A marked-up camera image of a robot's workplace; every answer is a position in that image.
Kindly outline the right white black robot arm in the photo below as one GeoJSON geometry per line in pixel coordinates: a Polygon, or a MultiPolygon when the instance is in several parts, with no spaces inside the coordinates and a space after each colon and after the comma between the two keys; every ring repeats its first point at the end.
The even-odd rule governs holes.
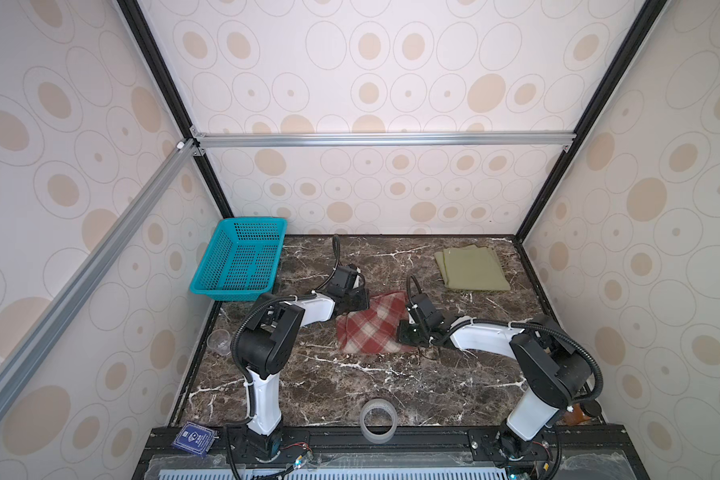
{"type": "Polygon", "coordinates": [[[545,427],[574,405],[596,400],[604,387],[594,356],[544,315],[510,323],[463,317],[448,327],[402,320],[397,340],[416,347],[479,350],[518,363],[528,389],[491,441],[489,455],[498,462],[523,459],[545,427]]]}

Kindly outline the olive green skirt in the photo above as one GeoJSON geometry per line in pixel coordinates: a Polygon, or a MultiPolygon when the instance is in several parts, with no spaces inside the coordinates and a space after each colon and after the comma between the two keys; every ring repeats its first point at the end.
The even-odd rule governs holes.
{"type": "Polygon", "coordinates": [[[443,283],[451,290],[509,291],[498,254],[491,248],[468,245],[435,253],[443,283]]]}

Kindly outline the red plaid skirt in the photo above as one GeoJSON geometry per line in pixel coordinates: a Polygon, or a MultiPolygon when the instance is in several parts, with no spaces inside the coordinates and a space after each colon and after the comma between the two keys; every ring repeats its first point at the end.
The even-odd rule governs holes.
{"type": "Polygon", "coordinates": [[[370,298],[369,308],[339,316],[336,334],[339,350],[345,354],[406,353],[413,347],[397,341],[397,328],[407,320],[406,294],[389,292],[370,298]]]}

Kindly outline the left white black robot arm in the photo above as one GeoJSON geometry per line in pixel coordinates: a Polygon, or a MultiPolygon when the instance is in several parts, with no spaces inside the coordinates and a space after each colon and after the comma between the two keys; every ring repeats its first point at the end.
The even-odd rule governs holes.
{"type": "Polygon", "coordinates": [[[311,291],[302,296],[264,293],[233,336],[231,353],[244,376],[247,417],[243,439],[260,460],[272,460],[282,443],[280,372],[286,366],[302,326],[325,322],[370,307],[365,287],[342,295],[311,291]]]}

